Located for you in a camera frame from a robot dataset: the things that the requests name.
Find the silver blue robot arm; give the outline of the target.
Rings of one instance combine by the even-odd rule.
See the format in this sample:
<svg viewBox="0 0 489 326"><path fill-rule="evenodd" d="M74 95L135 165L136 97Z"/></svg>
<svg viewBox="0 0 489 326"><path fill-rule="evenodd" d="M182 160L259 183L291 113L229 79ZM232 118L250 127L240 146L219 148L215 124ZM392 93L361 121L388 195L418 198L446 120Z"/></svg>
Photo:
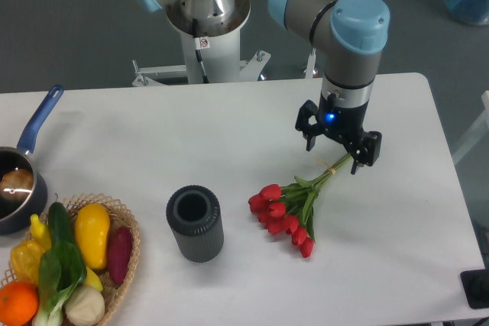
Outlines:
<svg viewBox="0 0 489 326"><path fill-rule="evenodd" d="M189 82L242 79L239 32L250 0L137 1L149 12L164 10L180 32ZM304 103L296 119L306 146L323 135L351 154L354 167L372 166L382 136L365 131L363 122L387 42L389 8L382 0L267 0L267 7L283 29L326 58L320 100Z"/></svg>

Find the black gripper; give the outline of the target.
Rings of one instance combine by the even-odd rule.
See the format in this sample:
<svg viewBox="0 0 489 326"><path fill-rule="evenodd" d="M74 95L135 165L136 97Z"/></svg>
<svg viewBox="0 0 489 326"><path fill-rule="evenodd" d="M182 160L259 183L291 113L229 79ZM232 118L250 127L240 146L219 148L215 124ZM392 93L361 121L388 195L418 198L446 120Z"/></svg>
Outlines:
<svg viewBox="0 0 489 326"><path fill-rule="evenodd" d="M363 166L373 166L381 151L382 133L363 128L367 107L368 102L354 108L340 107L336 97L322 95L319 108L311 100L300 107L295 129L306 140L307 151L311 151L321 135L344 145L353 159L351 174L354 175Z"/></svg>

